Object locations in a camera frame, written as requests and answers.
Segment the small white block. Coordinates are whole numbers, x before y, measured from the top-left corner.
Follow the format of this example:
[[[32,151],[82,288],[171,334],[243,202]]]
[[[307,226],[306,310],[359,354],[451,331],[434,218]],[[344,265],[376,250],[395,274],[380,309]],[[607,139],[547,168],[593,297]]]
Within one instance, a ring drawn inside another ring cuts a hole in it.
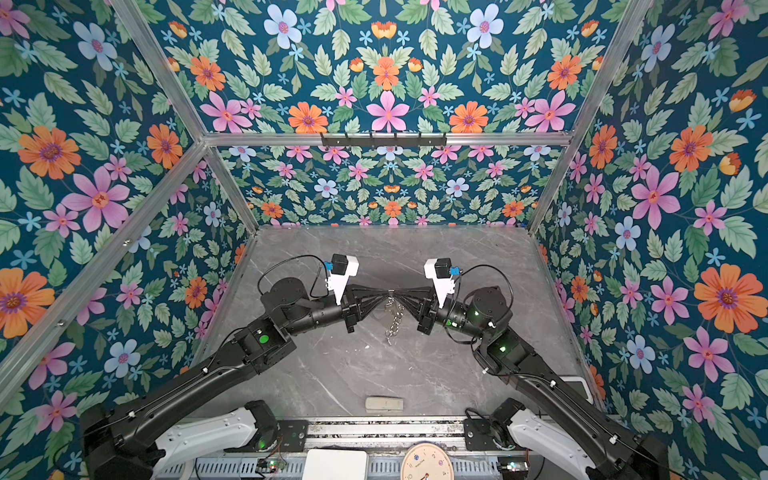
[[[405,403],[399,397],[368,396],[364,406],[368,413],[397,413],[404,411]]]

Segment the aluminium front rail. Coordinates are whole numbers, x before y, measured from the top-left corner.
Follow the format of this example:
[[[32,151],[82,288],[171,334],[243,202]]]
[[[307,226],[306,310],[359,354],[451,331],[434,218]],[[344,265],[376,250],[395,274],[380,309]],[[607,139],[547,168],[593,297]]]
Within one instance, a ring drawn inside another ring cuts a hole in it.
[[[465,416],[417,416],[417,417],[314,417],[310,422],[304,451],[313,448],[351,448],[371,451],[404,450],[419,442],[436,444],[449,451],[465,449],[463,420]],[[599,428],[589,433],[582,442],[570,435],[583,447],[590,458],[607,455],[617,447],[629,446],[630,436],[622,436],[616,427]]]

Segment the silver keys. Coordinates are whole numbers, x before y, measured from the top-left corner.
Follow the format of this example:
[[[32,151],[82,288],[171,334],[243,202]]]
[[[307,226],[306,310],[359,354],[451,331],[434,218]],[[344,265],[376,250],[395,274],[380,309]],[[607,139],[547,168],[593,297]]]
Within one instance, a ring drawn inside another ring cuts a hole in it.
[[[395,297],[393,291],[389,292],[389,296],[385,302],[385,309],[391,316],[391,323],[385,332],[385,341],[389,346],[392,346],[394,339],[399,334],[405,313],[403,305]]]

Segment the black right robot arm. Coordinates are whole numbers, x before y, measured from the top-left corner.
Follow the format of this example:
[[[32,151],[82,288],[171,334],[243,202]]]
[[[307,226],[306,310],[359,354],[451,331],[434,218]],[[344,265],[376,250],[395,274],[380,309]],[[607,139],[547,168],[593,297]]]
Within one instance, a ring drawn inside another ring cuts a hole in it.
[[[623,427],[556,374],[509,325],[502,290],[483,287],[466,301],[439,299],[434,288],[394,290],[392,297],[417,320],[470,338],[473,358],[491,377],[532,401],[505,409],[500,424],[514,445],[531,450],[576,479],[668,479],[667,446]]]

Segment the round analog clock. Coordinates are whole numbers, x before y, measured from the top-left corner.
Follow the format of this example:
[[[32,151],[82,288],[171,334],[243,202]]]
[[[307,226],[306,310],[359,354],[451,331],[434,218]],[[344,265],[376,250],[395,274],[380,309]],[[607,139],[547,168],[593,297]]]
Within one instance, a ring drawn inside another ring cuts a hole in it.
[[[404,455],[401,480],[454,480],[454,467],[448,454],[432,443],[412,446]]]

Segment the black hook rail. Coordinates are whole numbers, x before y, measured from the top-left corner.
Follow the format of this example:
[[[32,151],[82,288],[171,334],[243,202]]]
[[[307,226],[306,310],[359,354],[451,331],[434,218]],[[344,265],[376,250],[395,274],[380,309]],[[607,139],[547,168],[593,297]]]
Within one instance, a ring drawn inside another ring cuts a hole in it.
[[[423,133],[393,133],[393,134],[321,134],[321,145],[324,147],[443,147],[448,144],[446,134]]]

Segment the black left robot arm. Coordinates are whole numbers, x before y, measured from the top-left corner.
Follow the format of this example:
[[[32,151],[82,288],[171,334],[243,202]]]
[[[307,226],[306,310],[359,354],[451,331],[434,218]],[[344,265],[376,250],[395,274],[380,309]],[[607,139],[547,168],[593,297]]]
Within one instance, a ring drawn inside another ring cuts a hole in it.
[[[261,297],[264,313],[235,329],[199,364],[123,405],[91,407],[82,415],[88,478],[155,479],[170,467],[189,468],[219,450],[270,446],[277,422],[261,400],[208,419],[187,418],[295,351],[294,336],[339,322],[352,332],[388,295],[350,285],[340,297],[329,292],[312,298],[299,279],[278,281]]]

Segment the white box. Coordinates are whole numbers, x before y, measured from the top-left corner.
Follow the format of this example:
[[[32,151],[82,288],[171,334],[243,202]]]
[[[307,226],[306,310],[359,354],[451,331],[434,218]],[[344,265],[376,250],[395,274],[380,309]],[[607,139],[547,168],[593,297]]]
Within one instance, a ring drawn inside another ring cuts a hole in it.
[[[305,459],[303,480],[365,480],[369,455],[358,450],[312,449]]]

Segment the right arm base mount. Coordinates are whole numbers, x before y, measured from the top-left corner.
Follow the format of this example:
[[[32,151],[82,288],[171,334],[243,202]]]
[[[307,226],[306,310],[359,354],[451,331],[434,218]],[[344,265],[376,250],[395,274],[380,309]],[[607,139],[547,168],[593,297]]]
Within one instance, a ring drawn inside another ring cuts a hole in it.
[[[588,479],[596,464],[563,428],[543,420],[522,403],[508,398],[492,414],[467,407],[463,420],[467,451],[528,451],[575,479]]]

